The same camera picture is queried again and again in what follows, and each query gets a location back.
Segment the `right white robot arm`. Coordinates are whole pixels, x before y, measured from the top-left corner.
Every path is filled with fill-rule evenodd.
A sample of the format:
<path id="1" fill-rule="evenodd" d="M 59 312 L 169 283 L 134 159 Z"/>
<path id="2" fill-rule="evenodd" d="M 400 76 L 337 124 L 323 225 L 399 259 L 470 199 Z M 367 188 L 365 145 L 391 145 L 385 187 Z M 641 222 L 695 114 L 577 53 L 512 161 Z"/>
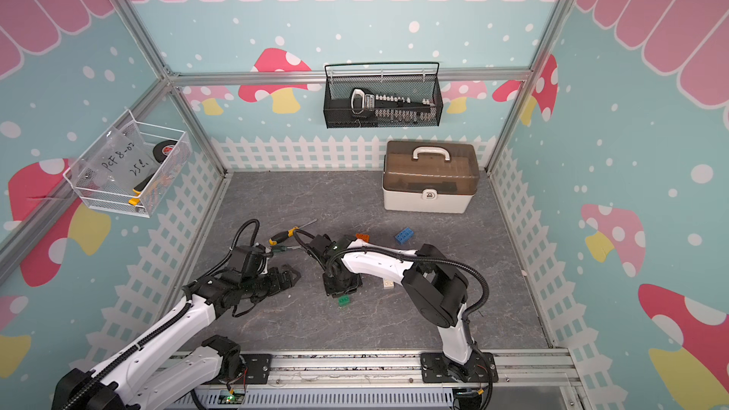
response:
<path id="1" fill-rule="evenodd" d="M 364 275 L 401 286 L 417 312 L 438 328 L 442 353 L 454 364 L 471 360 L 474 340 L 467 328 L 467 273 L 473 269 L 446 258 L 426 244 L 418 250 L 395 250 L 362 239 L 343 238 L 312 254 L 324 270 L 328 294 L 353 292 Z"/>

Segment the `dark green lego brick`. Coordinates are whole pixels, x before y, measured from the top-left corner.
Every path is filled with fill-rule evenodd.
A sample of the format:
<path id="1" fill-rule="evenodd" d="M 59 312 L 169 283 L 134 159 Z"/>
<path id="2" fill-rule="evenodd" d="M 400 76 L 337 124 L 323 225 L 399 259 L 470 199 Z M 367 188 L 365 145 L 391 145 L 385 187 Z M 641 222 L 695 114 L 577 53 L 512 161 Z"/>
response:
<path id="1" fill-rule="evenodd" d="M 351 302 L 351 299 L 350 299 L 350 297 L 349 297 L 348 295 L 346 295 L 346 296 L 341 296 L 341 297 L 340 297 L 340 298 L 338 299 L 338 305 L 339 305 L 340 307 L 345 307 L 345 306 L 348 306 L 348 305 L 350 304 L 350 302 Z"/>

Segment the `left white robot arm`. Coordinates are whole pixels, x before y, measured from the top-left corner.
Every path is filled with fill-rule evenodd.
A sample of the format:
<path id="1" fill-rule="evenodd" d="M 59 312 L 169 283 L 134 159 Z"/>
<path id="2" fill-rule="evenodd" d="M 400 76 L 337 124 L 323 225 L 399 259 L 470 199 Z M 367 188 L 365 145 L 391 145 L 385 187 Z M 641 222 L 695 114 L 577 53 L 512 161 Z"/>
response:
<path id="1" fill-rule="evenodd" d="M 183 297 L 159 322 L 90 370 L 68 372 L 56 385 L 54 409 L 163 409 L 209 382 L 220 382 L 231 400 L 250 383 L 267 380 L 266 355 L 244 356 L 239 344 L 214 335 L 174 366 L 185 343 L 226 312 L 291 289 L 301 275 L 288 265 L 265 273 L 221 270 L 183 287 Z"/>

